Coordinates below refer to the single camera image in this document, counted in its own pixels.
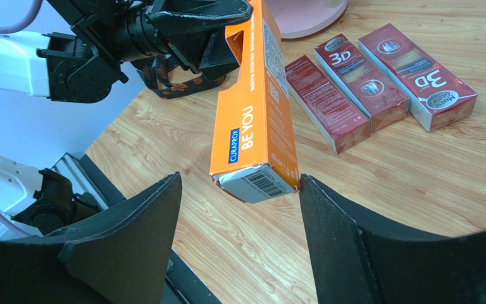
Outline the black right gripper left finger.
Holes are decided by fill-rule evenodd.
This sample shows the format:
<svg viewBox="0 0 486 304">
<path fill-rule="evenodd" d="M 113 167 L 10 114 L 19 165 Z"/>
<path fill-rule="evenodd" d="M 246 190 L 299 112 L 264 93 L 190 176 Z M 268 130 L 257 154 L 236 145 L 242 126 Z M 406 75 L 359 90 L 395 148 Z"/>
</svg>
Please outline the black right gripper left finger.
<svg viewBox="0 0 486 304">
<path fill-rule="evenodd" d="M 47 236 L 0 241 L 0 303 L 159 303 L 181 198 L 175 172 Z"/>
</svg>

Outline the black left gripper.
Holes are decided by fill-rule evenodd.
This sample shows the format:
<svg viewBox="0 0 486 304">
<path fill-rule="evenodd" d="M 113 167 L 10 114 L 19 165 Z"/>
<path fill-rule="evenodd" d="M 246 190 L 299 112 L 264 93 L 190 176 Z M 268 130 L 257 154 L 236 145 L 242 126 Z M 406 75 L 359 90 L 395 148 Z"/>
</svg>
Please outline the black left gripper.
<svg viewBox="0 0 486 304">
<path fill-rule="evenodd" d="M 251 18 L 247 1 L 70 1 L 80 13 L 72 30 L 112 64 L 142 69 L 169 55 L 184 70 L 214 81 L 239 67 L 224 27 Z"/>
</svg>

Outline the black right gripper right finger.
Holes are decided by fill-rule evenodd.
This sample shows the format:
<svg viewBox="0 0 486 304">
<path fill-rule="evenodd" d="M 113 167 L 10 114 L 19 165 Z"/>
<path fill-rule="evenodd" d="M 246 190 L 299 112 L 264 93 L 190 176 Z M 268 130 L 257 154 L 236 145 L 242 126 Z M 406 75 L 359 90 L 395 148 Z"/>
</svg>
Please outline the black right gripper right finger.
<svg viewBox="0 0 486 304">
<path fill-rule="evenodd" d="M 486 231 L 419 230 L 300 180 L 319 303 L 486 303 Z"/>
</svg>

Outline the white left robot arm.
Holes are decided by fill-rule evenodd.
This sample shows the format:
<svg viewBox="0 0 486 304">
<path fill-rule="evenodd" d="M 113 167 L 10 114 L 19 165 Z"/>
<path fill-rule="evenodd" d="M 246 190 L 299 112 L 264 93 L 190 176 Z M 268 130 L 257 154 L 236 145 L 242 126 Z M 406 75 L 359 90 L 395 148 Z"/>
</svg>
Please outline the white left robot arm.
<svg viewBox="0 0 486 304">
<path fill-rule="evenodd" d="M 253 13 L 248 1 L 51 1 L 71 33 L 30 32 L 41 6 L 34 1 L 22 20 L 0 27 L 0 89 L 82 104 L 126 83 L 123 63 L 164 99 L 220 86 L 239 67 L 226 28 Z M 100 211 L 61 174 L 0 155 L 0 222 L 18 237 L 44 236 Z"/>
</svg>

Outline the orange toothpaste box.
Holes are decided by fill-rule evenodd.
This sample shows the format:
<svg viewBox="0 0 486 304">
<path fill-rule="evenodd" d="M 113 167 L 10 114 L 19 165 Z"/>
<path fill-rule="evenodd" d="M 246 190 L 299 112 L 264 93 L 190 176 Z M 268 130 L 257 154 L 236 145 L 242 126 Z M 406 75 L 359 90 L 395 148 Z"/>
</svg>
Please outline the orange toothpaste box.
<svg viewBox="0 0 486 304">
<path fill-rule="evenodd" d="M 279 27 L 264 1 L 225 29 L 238 79 L 218 93 L 209 176 L 226 193 L 259 203 L 299 190 L 294 129 Z"/>
</svg>

